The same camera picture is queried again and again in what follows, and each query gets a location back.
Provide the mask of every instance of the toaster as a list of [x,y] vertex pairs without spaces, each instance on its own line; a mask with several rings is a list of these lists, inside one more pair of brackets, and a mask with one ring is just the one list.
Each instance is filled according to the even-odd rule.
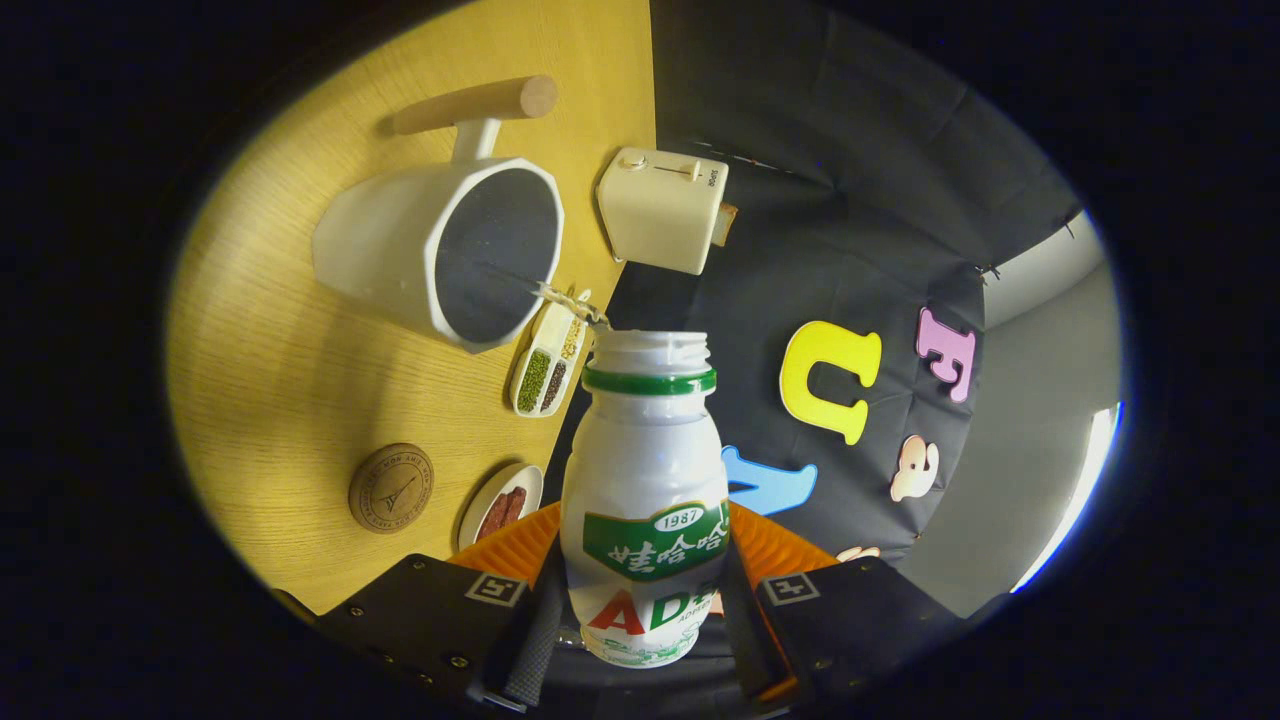
[[613,259],[701,274],[712,245],[724,245],[737,209],[723,202],[728,165],[623,147],[595,187]]

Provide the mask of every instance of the plastic bottle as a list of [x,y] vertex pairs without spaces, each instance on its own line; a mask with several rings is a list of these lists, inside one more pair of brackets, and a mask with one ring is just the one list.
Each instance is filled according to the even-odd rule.
[[704,398],[707,333],[607,331],[582,370],[561,548],[582,642],[625,667],[675,662],[698,639],[728,544],[728,480]]

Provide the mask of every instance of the white mug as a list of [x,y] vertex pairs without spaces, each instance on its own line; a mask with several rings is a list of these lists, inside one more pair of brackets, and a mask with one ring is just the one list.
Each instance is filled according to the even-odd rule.
[[402,135],[456,124],[453,159],[338,195],[311,238],[316,279],[470,352],[513,341],[541,302],[535,281],[556,273],[564,209],[545,170],[490,154],[502,119],[539,117],[554,101],[552,79],[535,76],[401,110]]

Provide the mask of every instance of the mug handle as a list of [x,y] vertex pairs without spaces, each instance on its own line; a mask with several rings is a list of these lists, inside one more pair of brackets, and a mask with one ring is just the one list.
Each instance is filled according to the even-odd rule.
[[392,128],[412,135],[458,126],[453,161],[481,160],[493,152],[502,120],[540,118],[558,97],[550,76],[503,79],[415,102],[392,117]]

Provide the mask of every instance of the foam letter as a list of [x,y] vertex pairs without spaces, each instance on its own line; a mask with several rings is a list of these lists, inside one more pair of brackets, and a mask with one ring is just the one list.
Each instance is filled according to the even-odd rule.
[[842,433],[845,443],[854,445],[867,427],[867,401],[859,400],[846,407],[814,397],[809,392],[809,370],[817,363],[831,363],[858,375],[863,387],[872,387],[879,373],[879,359],[881,340],[876,333],[860,336],[820,320],[805,323],[791,336],[782,359],[778,378],[782,405],[797,420]]
[[928,357],[931,352],[941,355],[929,369],[940,380],[956,383],[951,388],[951,402],[964,402],[969,397],[969,377],[977,346],[978,338],[972,332],[960,334],[934,320],[928,307],[920,307],[920,331],[915,337],[915,354],[920,357]]
[[778,470],[742,460],[732,445],[721,451],[728,482],[751,486],[730,493],[730,500],[760,515],[773,515],[804,505],[818,484],[818,466],[809,464],[796,471]]

